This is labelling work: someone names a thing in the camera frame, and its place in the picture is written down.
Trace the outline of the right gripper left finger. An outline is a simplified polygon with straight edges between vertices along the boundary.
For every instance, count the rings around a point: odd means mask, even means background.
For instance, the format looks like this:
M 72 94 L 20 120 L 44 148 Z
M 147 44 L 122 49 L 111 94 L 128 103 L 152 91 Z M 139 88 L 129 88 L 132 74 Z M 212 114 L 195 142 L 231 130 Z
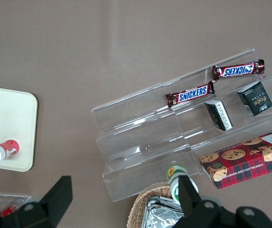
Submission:
M 73 200 L 71 176 L 62 176 L 39 202 L 0 216 L 0 228 L 56 228 Z

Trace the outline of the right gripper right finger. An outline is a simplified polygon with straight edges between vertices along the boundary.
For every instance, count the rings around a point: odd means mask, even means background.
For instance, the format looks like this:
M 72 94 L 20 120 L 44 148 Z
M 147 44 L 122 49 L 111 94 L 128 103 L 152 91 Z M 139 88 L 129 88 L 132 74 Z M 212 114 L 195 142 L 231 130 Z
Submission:
M 232 213 L 211 199 L 201 199 L 188 176 L 178 177 L 179 201 L 184 216 L 178 228 L 272 228 L 272 221 L 254 207 Z

